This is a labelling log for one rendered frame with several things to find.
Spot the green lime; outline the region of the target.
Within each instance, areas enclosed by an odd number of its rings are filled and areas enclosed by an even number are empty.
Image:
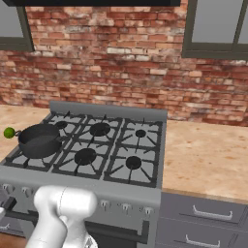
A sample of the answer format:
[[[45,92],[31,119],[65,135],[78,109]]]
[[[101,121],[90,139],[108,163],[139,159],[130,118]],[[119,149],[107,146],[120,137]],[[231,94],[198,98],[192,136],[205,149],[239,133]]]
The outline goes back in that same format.
[[[14,128],[8,127],[4,131],[4,137],[7,138],[7,139],[11,139],[11,138],[13,138],[15,136],[15,133],[16,133],[16,131],[15,131]]]

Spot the grey glass-door wall cupboard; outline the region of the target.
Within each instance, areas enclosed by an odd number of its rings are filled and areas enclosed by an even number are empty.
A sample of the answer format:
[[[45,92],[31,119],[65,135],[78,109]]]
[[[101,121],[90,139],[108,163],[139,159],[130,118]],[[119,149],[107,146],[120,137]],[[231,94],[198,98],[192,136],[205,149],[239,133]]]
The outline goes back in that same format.
[[[12,0],[0,0],[0,50],[33,51],[25,8],[10,4]]]
[[[248,0],[188,0],[182,56],[248,61]]]

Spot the grey drawer front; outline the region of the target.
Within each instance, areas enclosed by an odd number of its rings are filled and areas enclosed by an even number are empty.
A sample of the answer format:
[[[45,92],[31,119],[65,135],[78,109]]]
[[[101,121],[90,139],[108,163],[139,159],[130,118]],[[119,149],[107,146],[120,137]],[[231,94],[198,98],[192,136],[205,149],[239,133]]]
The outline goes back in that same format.
[[[158,222],[157,242],[174,248],[202,248],[187,244],[185,234],[192,240],[216,244],[220,248],[248,248],[248,232],[239,232],[203,224],[160,218]]]
[[[197,210],[223,215],[228,215],[232,211],[233,217],[230,221],[200,217],[194,214],[193,205],[196,206]],[[248,205],[245,204],[163,193],[161,216],[248,232]]]

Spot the black range hood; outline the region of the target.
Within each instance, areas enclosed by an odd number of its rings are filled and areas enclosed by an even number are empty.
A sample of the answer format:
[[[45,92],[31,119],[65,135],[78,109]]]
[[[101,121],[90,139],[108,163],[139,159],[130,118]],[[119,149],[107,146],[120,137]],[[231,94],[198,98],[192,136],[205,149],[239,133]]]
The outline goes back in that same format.
[[[181,0],[2,0],[8,7],[180,7]]]

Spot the black cooking pot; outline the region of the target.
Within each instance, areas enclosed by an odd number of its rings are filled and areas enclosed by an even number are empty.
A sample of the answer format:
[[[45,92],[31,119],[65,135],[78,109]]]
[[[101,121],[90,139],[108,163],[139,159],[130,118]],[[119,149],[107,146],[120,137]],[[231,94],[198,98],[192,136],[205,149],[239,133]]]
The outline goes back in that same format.
[[[16,131],[18,146],[23,155],[30,159],[42,159],[56,153],[64,139],[59,129],[52,124],[36,124]]]

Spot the grey gas stove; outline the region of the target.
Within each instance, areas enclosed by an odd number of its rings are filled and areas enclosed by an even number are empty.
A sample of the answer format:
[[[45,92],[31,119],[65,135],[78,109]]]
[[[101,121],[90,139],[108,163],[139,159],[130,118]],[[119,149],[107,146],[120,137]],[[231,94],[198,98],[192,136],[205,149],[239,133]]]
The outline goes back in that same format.
[[[149,222],[148,242],[93,234],[99,248],[154,248],[163,184],[166,117],[156,109],[122,108],[53,102],[46,124],[55,125],[64,139],[60,149],[42,159],[30,159],[15,148],[0,162],[0,202],[16,199],[13,211],[37,211],[33,204],[36,191],[45,185],[59,185],[92,191],[98,207],[86,221],[135,230],[141,234],[143,221]],[[4,184],[12,186],[10,194]],[[26,197],[22,188],[32,195]],[[109,201],[103,209],[100,200]],[[122,210],[122,203],[132,208]],[[152,207],[150,216],[145,207]],[[28,236],[31,221],[10,217],[0,233]]]

